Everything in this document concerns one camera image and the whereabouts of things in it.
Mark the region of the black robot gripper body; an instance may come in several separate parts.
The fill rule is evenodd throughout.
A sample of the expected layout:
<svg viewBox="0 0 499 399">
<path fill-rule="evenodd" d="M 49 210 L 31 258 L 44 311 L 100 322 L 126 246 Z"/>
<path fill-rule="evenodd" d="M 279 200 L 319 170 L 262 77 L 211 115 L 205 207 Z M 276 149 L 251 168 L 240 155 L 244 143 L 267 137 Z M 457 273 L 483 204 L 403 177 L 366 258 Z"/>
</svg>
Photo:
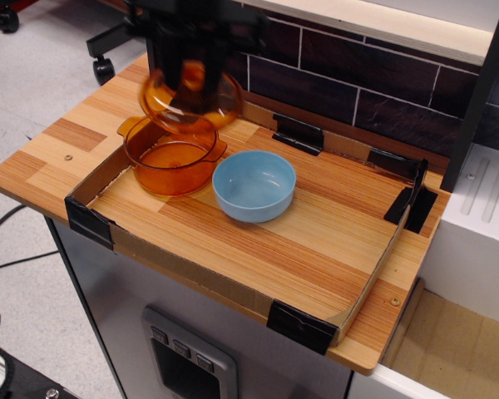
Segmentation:
<svg viewBox="0 0 499 399">
<path fill-rule="evenodd" d="M 268 18 L 236 1 L 126 1 L 129 32 L 157 50 L 224 46 L 258 54 L 265 48 Z"/>
</svg>

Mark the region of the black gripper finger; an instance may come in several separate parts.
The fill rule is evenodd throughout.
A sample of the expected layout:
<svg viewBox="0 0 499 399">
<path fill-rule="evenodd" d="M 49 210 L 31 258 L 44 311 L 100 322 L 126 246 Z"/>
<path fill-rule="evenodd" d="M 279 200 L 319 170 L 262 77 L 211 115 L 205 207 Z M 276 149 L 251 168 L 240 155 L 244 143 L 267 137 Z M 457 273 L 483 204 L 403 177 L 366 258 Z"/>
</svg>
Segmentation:
<svg viewBox="0 0 499 399">
<path fill-rule="evenodd" d="M 213 39 L 204 45 L 204 76 L 192 100 L 194 112 L 211 110 L 220 101 L 219 87 L 229 55 L 226 40 Z"/>
<path fill-rule="evenodd" d="M 151 71 L 162 72 L 165 84 L 177 91 L 183 68 L 184 45 L 180 38 L 154 36 L 148 42 L 148 58 Z"/>
</svg>

